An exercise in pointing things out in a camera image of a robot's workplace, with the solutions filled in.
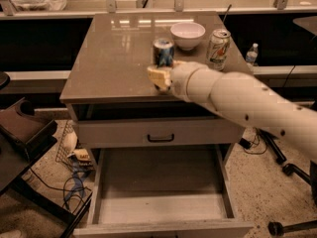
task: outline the can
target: can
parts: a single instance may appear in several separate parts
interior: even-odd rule
[[[153,60],[157,67],[172,67],[174,42],[169,38],[157,38],[153,41]]]
[[[216,29],[209,37],[206,64],[213,69],[223,70],[230,47],[231,33],[226,29]]]

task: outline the speckled floor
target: speckled floor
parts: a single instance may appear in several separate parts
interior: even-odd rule
[[[55,136],[58,142],[33,166],[33,170],[49,185],[62,187],[71,173],[55,161],[66,120],[57,120],[57,123]],[[254,137],[254,129],[246,130],[244,138],[252,141]],[[308,172],[307,159],[283,142],[276,142],[287,157],[286,163],[294,163]],[[267,231],[270,221],[288,225],[316,219],[317,209],[309,185],[296,175],[287,177],[270,149],[259,154],[264,151],[263,142],[250,151],[253,154],[246,153],[236,144],[226,165],[238,216],[254,223],[254,228],[245,238],[271,237]],[[85,181],[85,185],[91,186],[92,183],[93,174]],[[34,176],[30,178],[30,185],[59,205],[63,204],[61,191],[45,187]],[[32,238],[53,238],[62,234],[65,225],[60,220],[51,217],[15,191],[9,189],[0,198],[0,233],[22,229]],[[317,237],[317,229],[287,233],[284,237]]]

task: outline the white bowl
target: white bowl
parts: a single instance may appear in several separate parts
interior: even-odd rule
[[[174,42],[185,51],[197,47],[205,35],[205,28],[198,23],[183,22],[171,26],[170,32]]]

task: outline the plastic bottle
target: plastic bottle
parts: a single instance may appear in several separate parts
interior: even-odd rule
[[[246,62],[249,68],[253,68],[255,61],[258,57],[258,54],[258,44],[253,44],[246,54]]]

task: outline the chair wheel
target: chair wheel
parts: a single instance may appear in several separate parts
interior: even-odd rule
[[[268,224],[268,231],[271,235],[275,235],[275,236],[284,235],[283,225],[279,222],[270,222]]]
[[[286,164],[282,171],[289,177],[291,174],[293,174],[293,167],[292,164]]]

